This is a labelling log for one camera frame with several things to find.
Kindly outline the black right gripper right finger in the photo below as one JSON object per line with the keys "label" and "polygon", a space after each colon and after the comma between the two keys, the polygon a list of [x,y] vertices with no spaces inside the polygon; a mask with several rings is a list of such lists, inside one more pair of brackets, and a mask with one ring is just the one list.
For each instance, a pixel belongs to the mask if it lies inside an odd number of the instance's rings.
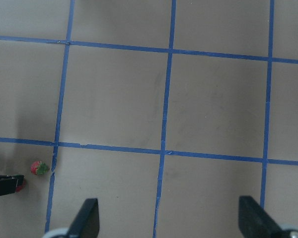
{"label": "black right gripper right finger", "polygon": [[281,227],[251,196],[240,196],[238,228],[244,238],[279,238]]}

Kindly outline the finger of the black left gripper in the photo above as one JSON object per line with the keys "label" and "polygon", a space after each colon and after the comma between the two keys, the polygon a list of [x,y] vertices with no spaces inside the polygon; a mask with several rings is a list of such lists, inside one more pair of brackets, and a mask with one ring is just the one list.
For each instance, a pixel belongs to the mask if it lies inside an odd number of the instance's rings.
{"label": "finger of the black left gripper", "polygon": [[24,175],[0,175],[0,196],[16,193],[23,180]]}

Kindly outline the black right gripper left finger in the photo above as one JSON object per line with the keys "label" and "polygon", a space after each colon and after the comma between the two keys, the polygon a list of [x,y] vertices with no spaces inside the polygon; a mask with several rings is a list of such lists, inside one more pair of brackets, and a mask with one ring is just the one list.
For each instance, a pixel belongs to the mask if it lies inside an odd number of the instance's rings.
{"label": "black right gripper left finger", "polygon": [[68,231],[68,238],[97,238],[100,231],[97,198],[86,199]]}

